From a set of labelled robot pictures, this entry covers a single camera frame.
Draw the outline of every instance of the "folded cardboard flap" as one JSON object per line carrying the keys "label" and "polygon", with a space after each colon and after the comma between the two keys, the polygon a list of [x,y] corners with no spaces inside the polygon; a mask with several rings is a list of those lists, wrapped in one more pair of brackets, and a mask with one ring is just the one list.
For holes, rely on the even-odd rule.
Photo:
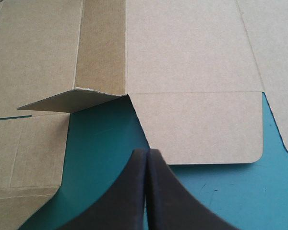
{"label": "folded cardboard flap", "polygon": [[1,4],[0,117],[28,115],[16,108],[72,88],[82,0]]}
{"label": "folded cardboard flap", "polygon": [[83,3],[74,86],[125,94],[125,0]]}
{"label": "folded cardboard flap", "polygon": [[121,96],[101,93],[91,89],[76,88],[52,97],[34,102],[17,110],[38,110],[74,113],[98,104],[102,104]]}

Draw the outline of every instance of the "cut line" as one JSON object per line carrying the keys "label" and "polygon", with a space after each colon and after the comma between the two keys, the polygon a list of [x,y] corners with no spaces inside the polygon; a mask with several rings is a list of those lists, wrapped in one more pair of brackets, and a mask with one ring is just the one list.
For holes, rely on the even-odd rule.
{"label": "cut line", "polygon": [[11,119],[20,119],[20,118],[28,118],[28,117],[32,117],[32,115],[1,117],[0,121],[2,121],[2,120],[11,120]]}
{"label": "cut line", "polygon": [[250,45],[250,48],[251,48],[251,52],[252,52],[252,56],[253,56],[253,59],[254,59],[254,62],[255,62],[255,66],[256,66],[256,69],[257,69],[257,73],[258,73],[258,76],[259,76],[259,80],[260,80],[260,83],[262,85],[262,88],[263,88],[263,91],[265,91],[265,87],[264,87],[264,80],[261,76],[261,72],[260,72],[260,69],[259,69],[259,65],[258,65],[258,62],[257,62],[257,59],[256,59],[256,55],[255,55],[255,52],[254,52],[254,49],[253,49],[253,46],[252,46],[252,43],[251,43],[251,39],[250,39],[250,35],[249,35],[249,32],[246,28],[246,24],[245,24],[245,21],[243,19],[243,13],[242,13],[242,10],[239,6],[239,3],[238,3],[238,0],[236,0],[236,5],[237,5],[237,8],[238,8],[238,12],[240,14],[240,18],[241,18],[241,21],[242,21],[242,24],[243,24],[243,27],[244,27],[244,31],[246,33],[246,37],[248,39],[248,43]]}

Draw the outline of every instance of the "cardboard tab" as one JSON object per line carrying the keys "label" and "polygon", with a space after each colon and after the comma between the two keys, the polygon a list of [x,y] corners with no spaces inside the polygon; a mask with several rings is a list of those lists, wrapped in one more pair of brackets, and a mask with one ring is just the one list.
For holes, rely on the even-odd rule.
{"label": "cardboard tab", "polygon": [[130,97],[150,147],[167,164],[251,163],[263,153],[261,92]]}
{"label": "cardboard tab", "polygon": [[119,97],[120,96],[101,93],[91,89],[77,88],[17,109],[74,113],[98,104],[112,101]]}
{"label": "cardboard tab", "polygon": [[288,150],[288,0],[238,1],[264,91]]}

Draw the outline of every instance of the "teal cutting mat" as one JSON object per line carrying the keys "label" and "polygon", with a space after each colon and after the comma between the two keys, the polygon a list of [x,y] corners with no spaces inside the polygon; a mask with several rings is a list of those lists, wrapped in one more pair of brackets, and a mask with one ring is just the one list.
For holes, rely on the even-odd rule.
{"label": "teal cutting mat", "polygon": [[[197,199],[236,227],[288,230],[288,153],[264,95],[263,111],[259,161],[171,168]],[[72,114],[62,186],[20,229],[52,230],[79,215],[114,182],[132,150],[147,147],[128,97]]]}

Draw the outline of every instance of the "brown cardboard strip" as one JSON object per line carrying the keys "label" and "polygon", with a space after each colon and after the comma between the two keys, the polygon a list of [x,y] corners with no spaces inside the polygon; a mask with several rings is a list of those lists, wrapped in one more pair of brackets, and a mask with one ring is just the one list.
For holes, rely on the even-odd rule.
{"label": "brown cardboard strip", "polygon": [[125,0],[85,0],[76,87],[125,93]]}
{"label": "brown cardboard strip", "polygon": [[132,93],[167,164],[251,163],[263,152],[262,92]]}
{"label": "brown cardboard strip", "polygon": [[121,96],[106,94],[91,89],[77,88],[44,100],[17,108],[18,110],[39,110],[74,113]]}

